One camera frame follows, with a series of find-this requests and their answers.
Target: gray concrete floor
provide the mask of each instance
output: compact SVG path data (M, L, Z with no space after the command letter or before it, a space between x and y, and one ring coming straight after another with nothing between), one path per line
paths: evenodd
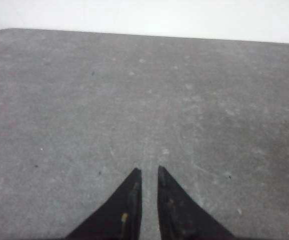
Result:
M289 239L289 44L0 31L0 239L64 237L164 165L234 234Z

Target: white wall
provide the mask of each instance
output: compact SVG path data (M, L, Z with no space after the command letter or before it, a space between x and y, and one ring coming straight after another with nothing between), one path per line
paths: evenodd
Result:
M289 43L289 0L0 0L0 29Z

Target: concrete surface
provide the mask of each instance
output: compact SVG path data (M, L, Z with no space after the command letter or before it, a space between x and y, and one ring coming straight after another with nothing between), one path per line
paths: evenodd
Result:
M164 165L236 235L289 239L289 44L0 31L0 239L60 238Z

